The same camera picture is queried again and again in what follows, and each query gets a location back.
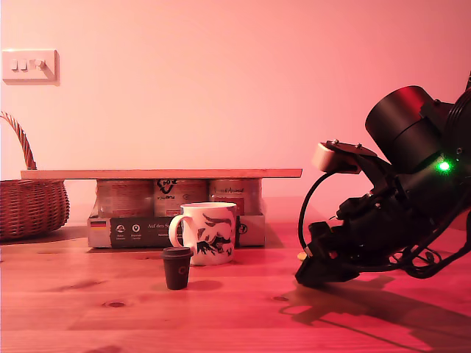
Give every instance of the mug handle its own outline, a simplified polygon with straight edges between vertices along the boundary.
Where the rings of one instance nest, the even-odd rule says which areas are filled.
[[[196,255],[196,239],[185,239],[185,238],[183,238],[183,246],[178,241],[177,228],[178,228],[178,224],[180,224],[180,222],[183,221],[183,220],[186,220],[188,223],[193,221],[193,219],[189,215],[176,215],[171,220],[170,226],[169,226],[170,242],[173,246],[175,246],[177,248],[187,246],[187,247],[191,248],[191,251],[193,252],[193,255]]]

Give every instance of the cardboard box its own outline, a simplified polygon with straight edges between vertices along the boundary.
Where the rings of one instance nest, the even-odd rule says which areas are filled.
[[[87,222],[88,245],[92,248],[166,248],[171,246],[169,226],[172,217],[99,218]],[[181,226],[177,229],[181,240]],[[265,216],[238,216],[236,246],[265,245]]]

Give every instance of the light switch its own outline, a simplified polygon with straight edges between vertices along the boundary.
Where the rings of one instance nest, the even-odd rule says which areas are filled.
[[[1,53],[3,62],[2,78],[11,81],[50,81],[56,78],[57,52],[47,50],[5,49]]]
[[[17,61],[17,59],[11,59],[11,61],[10,61],[10,70],[18,70],[18,61]]]
[[[44,60],[41,60],[41,59],[36,59],[35,60],[35,66],[38,70],[43,70],[44,69],[44,66],[45,66],[45,62]]]
[[[18,67],[20,68],[20,70],[26,70],[26,69],[28,69],[28,66],[26,65],[26,59],[21,59],[21,60],[18,62]]]

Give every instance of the wicker basket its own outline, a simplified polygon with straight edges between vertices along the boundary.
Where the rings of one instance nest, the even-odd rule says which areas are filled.
[[[18,122],[1,112],[15,130],[24,160],[30,170],[36,170],[26,135]],[[63,180],[4,180],[0,181],[0,241],[32,237],[59,229],[69,214],[70,204]]]

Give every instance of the wood grain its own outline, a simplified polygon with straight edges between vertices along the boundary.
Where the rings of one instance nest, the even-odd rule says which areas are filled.
[[[21,171],[22,179],[300,178],[302,169],[155,169]]]
[[[159,249],[90,249],[82,227],[3,245],[1,352],[471,352],[471,256],[313,290],[294,280],[295,227],[272,228],[282,247],[192,267],[177,291]]]

